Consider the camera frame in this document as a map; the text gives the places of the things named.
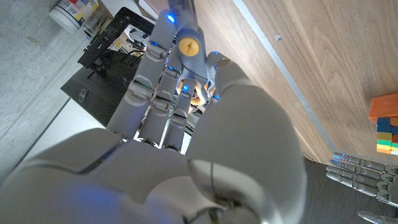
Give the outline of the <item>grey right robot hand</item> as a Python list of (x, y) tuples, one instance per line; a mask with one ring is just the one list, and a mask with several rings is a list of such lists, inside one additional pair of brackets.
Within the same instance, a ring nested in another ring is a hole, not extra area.
[(2, 223), (298, 223), (307, 177), (284, 109), (206, 53), (191, 1), (170, 1), (104, 129), (23, 162)]

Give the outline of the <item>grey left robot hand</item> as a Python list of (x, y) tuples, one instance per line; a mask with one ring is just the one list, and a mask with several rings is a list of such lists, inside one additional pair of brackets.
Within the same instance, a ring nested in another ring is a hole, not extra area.
[(397, 166), (335, 152), (326, 176), (355, 191), (397, 207)]

